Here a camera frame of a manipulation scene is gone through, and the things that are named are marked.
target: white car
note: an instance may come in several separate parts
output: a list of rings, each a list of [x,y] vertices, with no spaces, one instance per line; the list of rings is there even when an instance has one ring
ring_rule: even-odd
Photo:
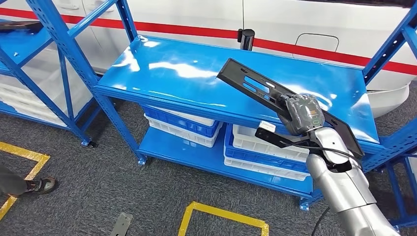
[[[103,1],[53,2],[71,27]],[[363,68],[409,9],[360,5],[363,1],[359,0],[349,2],[352,4],[302,0],[128,0],[139,34],[238,48],[236,31],[253,29],[254,51]],[[0,5],[0,15],[7,20],[35,19],[25,0],[6,1]],[[128,39],[116,6],[93,25],[76,39],[95,71],[104,73],[126,48]],[[417,61],[406,43],[367,86],[375,118],[407,99],[408,84],[416,75]]]

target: pants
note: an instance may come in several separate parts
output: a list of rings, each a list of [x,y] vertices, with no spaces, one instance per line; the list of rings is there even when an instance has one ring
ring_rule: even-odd
[[[26,181],[0,163],[0,192],[21,195],[26,189]]]

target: red stripe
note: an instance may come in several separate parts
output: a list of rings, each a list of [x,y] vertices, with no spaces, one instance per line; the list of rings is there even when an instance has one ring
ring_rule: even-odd
[[[22,17],[28,19],[37,19],[35,14],[32,11],[18,10],[18,9],[9,9],[0,7],[0,15]],[[83,17],[81,16],[71,16],[71,15],[61,15],[62,19],[70,24],[78,23]],[[105,27],[105,28],[116,28],[123,29],[123,24],[121,20],[112,20],[112,19],[96,19],[92,26]],[[173,33],[173,34],[185,34],[185,35],[194,35],[194,36],[206,36],[206,37],[217,37],[217,38],[236,38],[237,31],[228,30],[228,29],[212,29],[212,28],[203,28],[203,27],[191,27],[191,26],[177,26],[177,25],[167,25],[167,24],[156,24],[156,23],[146,23],[146,22],[135,22],[135,27],[137,30],[141,31],[150,31],[150,32],[160,32],[160,33]],[[353,65],[365,66],[370,58],[360,57],[355,55],[349,55],[344,53],[330,52],[321,49],[308,48],[303,46],[298,46],[288,43],[280,43],[275,41],[269,41],[265,39],[255,38],[253,46],[271,49],[275,51],[281,51],[285,53],[293,53],[308,57],[326,59],[331,61],[338,61],[342,63],[348,63]],[[411,75],[417,75],[417,65],[404,64],[399,62],[388,62],[384,70],[406,73]]]

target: person's leg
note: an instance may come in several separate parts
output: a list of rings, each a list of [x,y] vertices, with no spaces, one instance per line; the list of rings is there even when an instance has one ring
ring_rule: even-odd
[[[36,192],[45,194],[52,192],[57,181],[53,178],[41,178],[39,180],[24,180],[0,164],[0,191],[17,197],[24,193]]]
[[[21,195],[26,192],[26,181],[0,164],[0,191],[6,194]]]

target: black post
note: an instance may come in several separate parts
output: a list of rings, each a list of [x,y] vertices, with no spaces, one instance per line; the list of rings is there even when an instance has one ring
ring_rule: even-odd
[[[251,51],[255,32],[252,29],[244,29],[241,32],[240,49]]]

